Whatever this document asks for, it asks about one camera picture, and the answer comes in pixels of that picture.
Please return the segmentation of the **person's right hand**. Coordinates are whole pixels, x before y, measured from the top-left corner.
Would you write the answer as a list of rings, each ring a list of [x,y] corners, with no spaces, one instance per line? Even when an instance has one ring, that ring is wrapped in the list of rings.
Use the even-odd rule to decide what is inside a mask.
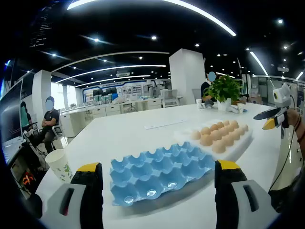
[[[299,119],[300,115],[295,109],[289,108],[287,110],[287,120],[289,125],[292,125],[294,128],[296,128],[299,123]]]

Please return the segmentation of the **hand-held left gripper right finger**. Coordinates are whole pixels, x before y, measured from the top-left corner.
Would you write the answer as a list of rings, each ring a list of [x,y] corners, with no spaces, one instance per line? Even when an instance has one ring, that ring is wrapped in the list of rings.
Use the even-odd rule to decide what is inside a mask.
[[[270,195],[234,162],[215,162],[217,229],[267,229],[278,217]]]

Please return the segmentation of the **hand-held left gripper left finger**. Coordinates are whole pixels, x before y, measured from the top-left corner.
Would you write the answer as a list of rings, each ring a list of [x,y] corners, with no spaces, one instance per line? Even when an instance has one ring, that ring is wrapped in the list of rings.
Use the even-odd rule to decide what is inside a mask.
[[[81,166],[49,198],[41,223],[48,229],[102,229],[102,191],[101,163]]]

